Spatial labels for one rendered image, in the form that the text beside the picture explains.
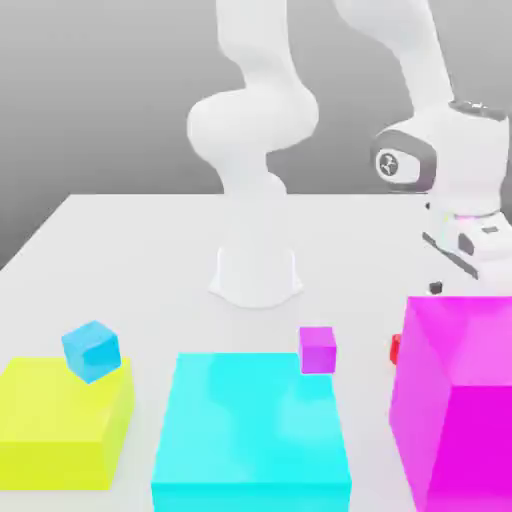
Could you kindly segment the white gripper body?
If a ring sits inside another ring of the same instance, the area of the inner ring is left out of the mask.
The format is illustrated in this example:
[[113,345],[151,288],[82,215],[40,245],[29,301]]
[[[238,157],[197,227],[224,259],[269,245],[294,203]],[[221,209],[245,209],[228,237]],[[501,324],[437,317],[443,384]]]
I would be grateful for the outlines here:
[[482,296],[485,289],[477,270],[458,255],[440,248],[427,229],[422,232],[425,245],[432,250],[428,266],[428,285],[434,281],[443,283],[443,291],[435,296]]

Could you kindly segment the small purple cube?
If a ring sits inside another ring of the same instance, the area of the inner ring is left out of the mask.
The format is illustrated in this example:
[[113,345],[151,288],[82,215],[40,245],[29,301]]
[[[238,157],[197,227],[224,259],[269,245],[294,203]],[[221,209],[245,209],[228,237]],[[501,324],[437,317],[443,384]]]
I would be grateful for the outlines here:
[[333,374],[337,344],[332,327],[305,326],[299,329],[299,358],[303,374]]

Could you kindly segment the small blue cube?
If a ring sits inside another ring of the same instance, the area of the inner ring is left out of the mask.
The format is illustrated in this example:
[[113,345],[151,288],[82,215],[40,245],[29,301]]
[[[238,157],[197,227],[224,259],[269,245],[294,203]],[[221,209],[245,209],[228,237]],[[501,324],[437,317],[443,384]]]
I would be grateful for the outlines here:
[[121,366],[118,336],[99,321],[91,321],[62,336],[68,368],[91,384]]

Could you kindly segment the large magenta box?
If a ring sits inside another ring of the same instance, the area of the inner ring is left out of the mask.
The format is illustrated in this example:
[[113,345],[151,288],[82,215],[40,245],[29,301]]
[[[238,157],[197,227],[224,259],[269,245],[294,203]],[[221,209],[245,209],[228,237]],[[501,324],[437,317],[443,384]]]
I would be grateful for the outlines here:
[[512,512],[512,297],[411,297],[389,422],[417,512]]

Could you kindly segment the large cyan box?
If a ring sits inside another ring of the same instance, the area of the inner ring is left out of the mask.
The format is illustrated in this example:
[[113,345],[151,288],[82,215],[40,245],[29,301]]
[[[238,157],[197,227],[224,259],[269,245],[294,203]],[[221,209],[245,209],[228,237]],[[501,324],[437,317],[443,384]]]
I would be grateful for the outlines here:
[[295,353],[181,353],[151,479],[153,512],[349,512],[329,375]]

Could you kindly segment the large yellow box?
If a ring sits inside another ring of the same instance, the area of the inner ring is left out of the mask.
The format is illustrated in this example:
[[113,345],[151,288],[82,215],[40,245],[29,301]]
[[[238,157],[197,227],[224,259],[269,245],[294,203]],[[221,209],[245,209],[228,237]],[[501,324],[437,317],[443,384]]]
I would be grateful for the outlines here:
[[134,410],[131,361],[93,383],[61,357],[0,374],[0,491],[108,490]]

